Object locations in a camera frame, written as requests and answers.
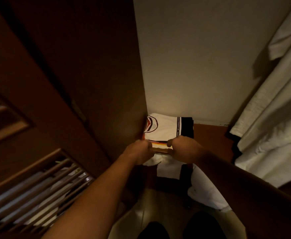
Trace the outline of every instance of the forearm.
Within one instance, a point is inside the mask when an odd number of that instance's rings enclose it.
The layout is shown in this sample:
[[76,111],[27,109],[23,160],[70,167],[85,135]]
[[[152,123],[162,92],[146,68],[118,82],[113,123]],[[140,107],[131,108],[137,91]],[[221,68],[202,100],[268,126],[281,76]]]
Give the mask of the forearm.
[[106,239],[134,161],[121,155],[45,234],[44,239]]
[[291,197],[209,152],[195,164],[247,229],[266,238],[291,238]]

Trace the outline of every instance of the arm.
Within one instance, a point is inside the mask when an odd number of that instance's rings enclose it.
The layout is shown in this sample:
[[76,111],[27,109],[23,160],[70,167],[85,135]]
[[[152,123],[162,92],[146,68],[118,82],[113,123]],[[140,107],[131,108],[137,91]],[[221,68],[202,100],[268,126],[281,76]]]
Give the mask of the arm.
[[115,220],[120,197],[135,165],[153,157],[152,144],[138,140],[97,178],[44,235],[43,239],[106,239]]
[[291,238],[291,197],[204,149],[194,139],[168,141],[177,160],[196,164],[217,187],[245,227],[261,238]]

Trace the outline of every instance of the hand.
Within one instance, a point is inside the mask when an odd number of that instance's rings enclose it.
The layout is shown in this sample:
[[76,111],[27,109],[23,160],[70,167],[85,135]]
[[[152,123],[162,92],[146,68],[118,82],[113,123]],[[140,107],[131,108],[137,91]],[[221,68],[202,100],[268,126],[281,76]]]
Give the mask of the hand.
[[132,159],[135,165],[143,164],[154,156],[152,143],[147,140],[137,140],[127,146],[122,156]]
[[192,138],[177,136],[167,141],[168,153],[176,160],[184,163],[195,163],[197,159],[209,153]]

